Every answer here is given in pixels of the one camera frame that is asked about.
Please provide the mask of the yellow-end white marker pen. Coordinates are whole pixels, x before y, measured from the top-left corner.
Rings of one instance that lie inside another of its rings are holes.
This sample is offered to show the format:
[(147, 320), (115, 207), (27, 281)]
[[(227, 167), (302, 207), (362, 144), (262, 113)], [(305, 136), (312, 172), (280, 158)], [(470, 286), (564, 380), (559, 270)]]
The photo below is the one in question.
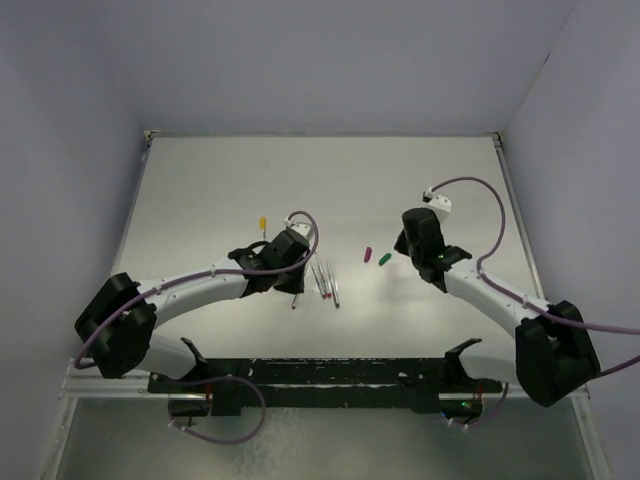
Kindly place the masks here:
[(266, 240), (267, 238), (267, 219), (266, 217), (262, 216), (259, 219), (259, 229), (261, 232), (261, 236), (263, 240)]

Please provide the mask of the purple-end white marker pen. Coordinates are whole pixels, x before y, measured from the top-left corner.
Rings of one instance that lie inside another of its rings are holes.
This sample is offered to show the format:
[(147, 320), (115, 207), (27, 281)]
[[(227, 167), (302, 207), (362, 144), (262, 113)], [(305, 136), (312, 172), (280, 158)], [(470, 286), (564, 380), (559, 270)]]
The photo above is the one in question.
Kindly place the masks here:
[(322, 281), (320, 272), (319, 272), (319, 270), (318, 270), (318, 268), (317, 268), (317, 266), (316, 266), (316, 264), (315, 264), (315, 262), (313, 260), (310, 263), (310, 268), (311, 268), (314, 280), (316, 282), (316, 285), (318, 287), (319, 293), (321, 295), (321, 298), (322, 299), (326, 299), (327, 298), (327, 292), (326, 292), (326, 289), (324, 287), (324, 283)]

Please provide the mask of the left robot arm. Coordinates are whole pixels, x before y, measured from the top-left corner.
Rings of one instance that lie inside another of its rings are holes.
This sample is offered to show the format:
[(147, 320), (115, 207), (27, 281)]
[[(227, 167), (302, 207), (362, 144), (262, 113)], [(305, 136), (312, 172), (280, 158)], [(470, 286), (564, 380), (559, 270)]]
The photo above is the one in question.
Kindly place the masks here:
[(302, 292), (317, 243), (315, 227), (292, 223), (202, 271), (142, 282), (126, 273), (111, 276), (75, 322), (83, 342), (75, 368), (95, 367), (106, 379), (140, 369), (170, 378), (184, 392), (198, 390), (206, 378), (204, 358), (191, 340), (167, 338), (158, 327), (216, 302), (270, 289)]

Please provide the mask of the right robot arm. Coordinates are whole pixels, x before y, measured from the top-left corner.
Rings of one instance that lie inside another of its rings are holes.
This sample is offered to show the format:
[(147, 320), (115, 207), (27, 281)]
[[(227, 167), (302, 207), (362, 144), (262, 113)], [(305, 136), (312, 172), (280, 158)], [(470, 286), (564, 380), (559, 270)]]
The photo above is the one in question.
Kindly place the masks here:
[(474, 307), (514, 341), (498, 348), (473, 338), (446, 352), (444, 376), (452, 389), (467, 391), (479, 380), (514, 383), (549, 407), (601, 373), (575, 305), (508, 295), (497, 281), (485, 280), (470, 253), (445, 243), (433, 210), (405, 211), (394, 249), (411, 260), (423, 281)]

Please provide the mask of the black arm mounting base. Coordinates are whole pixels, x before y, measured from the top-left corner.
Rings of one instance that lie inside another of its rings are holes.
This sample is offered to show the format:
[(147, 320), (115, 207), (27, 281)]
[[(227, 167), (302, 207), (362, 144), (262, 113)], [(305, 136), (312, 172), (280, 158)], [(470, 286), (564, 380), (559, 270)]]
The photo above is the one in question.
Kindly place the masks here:
[(501, 387), (465, 380), (437, 358), (207, 359), (181, 381), (160, 374), (148, 390), (169, 394), (179, 416), (237, 416), (246, 408), (462, 411), (466, 401)]

